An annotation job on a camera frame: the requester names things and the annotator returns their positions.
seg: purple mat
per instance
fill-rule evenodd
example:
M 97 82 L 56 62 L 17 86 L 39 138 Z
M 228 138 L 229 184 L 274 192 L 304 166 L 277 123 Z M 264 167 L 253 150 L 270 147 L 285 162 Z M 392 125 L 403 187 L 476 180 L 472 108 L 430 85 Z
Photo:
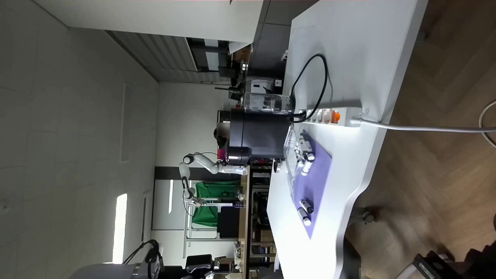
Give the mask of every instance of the purple mat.
M 301 207 L 301 199 L 306 199 L 307 202 L 313 206 L 312 214 L 308 214 L 311 220 L 311 225 L 305 226 L 302 221 L 302 226 L 305 227 L 309 238 L 311 238 L 313 227 L 315 226 L 315 221 L 317 220 L 320 202 L 322 201 L 322 194 L 324 192 L 325 182 L 327 181 L 327 175 L 329 172 L 329 167 L 331 166 L 332 158 L 310 136 L 307 136 L 307 139 L 310 142 L 315 154 L 315 161 L 313 162 L 307 176 L 301 175 L 301 171 L 299 169 L 296 170 L 297 175 L 295 175 L 293 182 L 293 202 L 296 209 Z

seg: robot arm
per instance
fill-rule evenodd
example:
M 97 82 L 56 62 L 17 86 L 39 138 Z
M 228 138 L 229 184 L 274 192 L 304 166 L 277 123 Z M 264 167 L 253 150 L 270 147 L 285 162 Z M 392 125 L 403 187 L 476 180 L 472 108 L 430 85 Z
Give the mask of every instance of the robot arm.
M 179 173 L 181 174 L 181 183 L 183 184 L 183 200 L 185 202 L 191 202 L 200 206 L 203 204 L 203 200 L 194 196 L 194 188 L 189 187 L 189 164 L 197 162 L 202 167 L 206 168 L 209 172 L 216 173 L 236 173 L 243 175 L 246 172 L 244 166 L 232 166 L 228 164 L 222 164 L 221 161 L 214 163 L 207 156 L 202 153 L 195 152 L 193 154 L 188 154 L 184 156 L 183 161 L 179 164 Z

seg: green cloth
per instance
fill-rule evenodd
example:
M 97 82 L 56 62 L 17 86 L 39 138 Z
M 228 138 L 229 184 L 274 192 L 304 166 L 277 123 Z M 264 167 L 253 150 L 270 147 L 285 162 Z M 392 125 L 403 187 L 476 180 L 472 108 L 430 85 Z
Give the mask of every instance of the green cloth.
M 196 196 L 199 198 L 229 198 L 236 196 L 240 187 L 237 181 L 196 183 Z M 199 207 L 193 214 L 192 222 L 208 227 L 217 227 L 217 207 Z

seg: white table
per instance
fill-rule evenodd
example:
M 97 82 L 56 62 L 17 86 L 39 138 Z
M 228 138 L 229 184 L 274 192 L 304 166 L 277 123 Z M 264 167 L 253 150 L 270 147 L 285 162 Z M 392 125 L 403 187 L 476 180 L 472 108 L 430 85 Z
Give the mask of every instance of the white table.
M 321 107 L 361 106 L 368 119 L 388 123 L 427 0 L 319 1 L 291 25 L 284 94 L 305 62 L 323 53 L 334 85 Z M 296 87 L 297 109 L 313 108 L 323 84 L 314 59 Z M 385 136 L 375 127 L 297 124 L 331 156 L 332 164 L 312 238 L 292 203 L 283 163 L 272 174 L 268 216 L 285 279 L 339 278 L 351 209 L 369 185 Z

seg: parquet floor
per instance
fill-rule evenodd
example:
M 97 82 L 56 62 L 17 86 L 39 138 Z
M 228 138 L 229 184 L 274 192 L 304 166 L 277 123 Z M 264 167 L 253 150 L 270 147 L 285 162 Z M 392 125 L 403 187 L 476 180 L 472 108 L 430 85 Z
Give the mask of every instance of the parquet floor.
M 496 1 L 431 0 L 421 29 L 391 122 L 476 127 L 496 99 Z M 364 276 L 394 278 L 439 244 L 463 260 L 496 240 L 496 149 L 479 134 L 389 131 L 357 205 L 379 212 L 347 231 Z

